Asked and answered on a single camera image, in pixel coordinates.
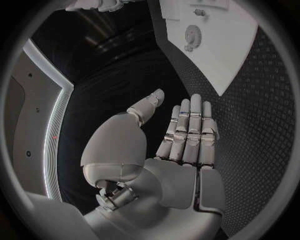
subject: robotic hand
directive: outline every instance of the robotic hand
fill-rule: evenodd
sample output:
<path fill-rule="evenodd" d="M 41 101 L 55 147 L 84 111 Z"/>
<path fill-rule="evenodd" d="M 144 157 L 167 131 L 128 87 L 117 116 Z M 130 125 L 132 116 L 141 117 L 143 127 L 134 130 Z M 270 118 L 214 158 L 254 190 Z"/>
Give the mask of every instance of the robotic hand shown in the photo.
<path fill-rule="evenodd" d="M 225 209 L 222 178 L 214 169 L 219 133 L 211 104 L 194 94 L 174 106 L 156 157 L 145 160 L 140 126 L 163 100 L 164 92 L 156 90 L 108 119 L 89 140 L 81 158 L 83 174 L 100 189 L 100 206 L 91 216 L 100 212 L 138 239 L 169 239 L 170 228 L 171 239 L 210 239 Z M 177 227 L 187 221 L 194 225 L 189 231 Z"/>

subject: dotted gray panel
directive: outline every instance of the dotted gray panel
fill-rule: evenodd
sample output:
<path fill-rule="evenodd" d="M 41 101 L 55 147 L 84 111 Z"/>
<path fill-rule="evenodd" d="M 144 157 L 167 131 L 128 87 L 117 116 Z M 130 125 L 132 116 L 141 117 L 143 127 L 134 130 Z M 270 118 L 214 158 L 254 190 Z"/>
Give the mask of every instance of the dotted gray panel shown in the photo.
<path fill-rule="evenodd" d="M 212 104 L 220 133 L 215 166 L 226 193 L 222 228 L 232 236 L 263 209 L 289 162 L 295 130 L 289 77 L 272 42 L 259 28 L 242 68 L 219 97 L 201 71 L 168 42 L 157 2 L 148 1 L 148 5 L 157 43 L 188 93 L 201 94 Z"/>

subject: led light strip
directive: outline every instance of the led light strip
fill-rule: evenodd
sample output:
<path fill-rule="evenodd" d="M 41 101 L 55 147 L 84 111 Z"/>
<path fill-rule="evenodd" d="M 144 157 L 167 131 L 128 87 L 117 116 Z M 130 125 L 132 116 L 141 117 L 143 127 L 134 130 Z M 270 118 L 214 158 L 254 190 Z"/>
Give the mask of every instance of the led light strip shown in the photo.
<path fill-rule="evenodd" d="M 74 86 L 53 66 L 30 39 L 23 47 L 23 50 L 44 74 L 61 87 L 61 91 L 53 105 L 47 124 L 43 146 L 42 166 L 44 184 L 48 198 L 62 202 L 57 175 L 57 152 L 63 118 Z"/>

